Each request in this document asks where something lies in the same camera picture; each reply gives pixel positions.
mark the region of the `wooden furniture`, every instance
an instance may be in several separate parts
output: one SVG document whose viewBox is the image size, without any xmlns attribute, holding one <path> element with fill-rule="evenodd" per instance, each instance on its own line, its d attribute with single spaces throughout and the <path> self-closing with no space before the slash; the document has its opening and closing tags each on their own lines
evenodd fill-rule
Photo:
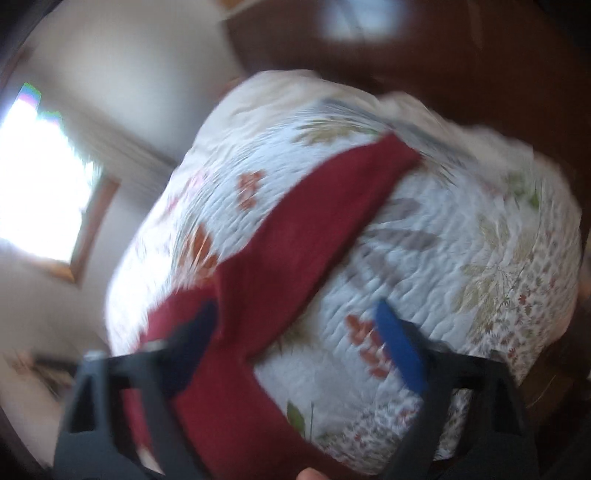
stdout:
<svg viewBox="0 0 591 480">
<path fill-rule="evenodd" d="M 591 225 L 591 79 L 533 1 L 263 0 L 225 22 L 245 70 L 312 69 L 374 94 L 406 91 L 460 124 L 532 144 L 567 176 Z M 536 425 L 591 366 L 582 309 L 522 384 Z"/>
</svg>

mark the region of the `bed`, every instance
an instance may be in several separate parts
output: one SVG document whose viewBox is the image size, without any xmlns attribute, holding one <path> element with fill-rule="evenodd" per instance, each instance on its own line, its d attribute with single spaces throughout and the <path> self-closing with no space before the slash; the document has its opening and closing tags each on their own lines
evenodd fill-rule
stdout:
<svg viewBox="0 0 591 480">
<path fill-rule="evenodd" d="M 500 352 L 518 382 L 568 328 L 589 223 L 586 72 L 526 2 L 266 0 L 226 26 L 253 76 L 203 124 L 115 273 L 111 348 L 137 348 L 148 313 L 207 283 L 315 167 L 393 132 L 421 167 L 252 359 L 286 421 L 372 475 L 420 405 L 375 334 L 377 298 L 456 351 Z M 437 458 L 466 405 L 458 393 Z"/>
</svg>

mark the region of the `finger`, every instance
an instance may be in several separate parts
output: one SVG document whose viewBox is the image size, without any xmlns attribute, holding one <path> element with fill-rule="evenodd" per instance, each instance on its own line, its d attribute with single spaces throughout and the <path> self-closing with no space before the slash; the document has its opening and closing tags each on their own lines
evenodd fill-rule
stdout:
<svg viewBox="0 0 591 480">
<path fill-rule="evenodd" d="M 313 468 L 302 470 L 296 480 L 328 480 L 328 478 Z"/>
</svg>

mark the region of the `bright window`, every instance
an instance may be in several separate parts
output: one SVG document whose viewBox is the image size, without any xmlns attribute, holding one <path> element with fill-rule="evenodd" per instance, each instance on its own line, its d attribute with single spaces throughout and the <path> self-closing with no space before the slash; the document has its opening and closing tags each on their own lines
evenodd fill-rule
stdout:
<svg viewBox="0 0 591 480">
<path fill-rule="evenodd" d="M 38 111 L 40 98 L 25 84 L 0 127 L 0 238 L 69 265 L 102 172 L 76 155 L 59 114 Z"/>
</svg>

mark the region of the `red fabric strap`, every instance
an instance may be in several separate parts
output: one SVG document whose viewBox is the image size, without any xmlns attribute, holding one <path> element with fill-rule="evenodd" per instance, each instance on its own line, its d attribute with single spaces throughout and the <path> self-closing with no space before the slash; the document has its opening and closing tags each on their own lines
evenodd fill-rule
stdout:
<svg viewBox="0 0 591 480">
<path fill-rule="evenodd" d="M 362 477 L 289 425 L 251 362 L 296 320 L 418 158 L 393 135 L 336 155 L 289 191 L 248 245 L 217 267 L 213 288 L 174 293 L 151 313 L 142 342 L 166 338 L 205 299 L 217 298 L 219 326 L 191 384 L 173 401 L 216 478 L 295 480 L 309 466 L 329 478 Z M 134 410 L 132 427 L 148 444 Z"/>
</svg>

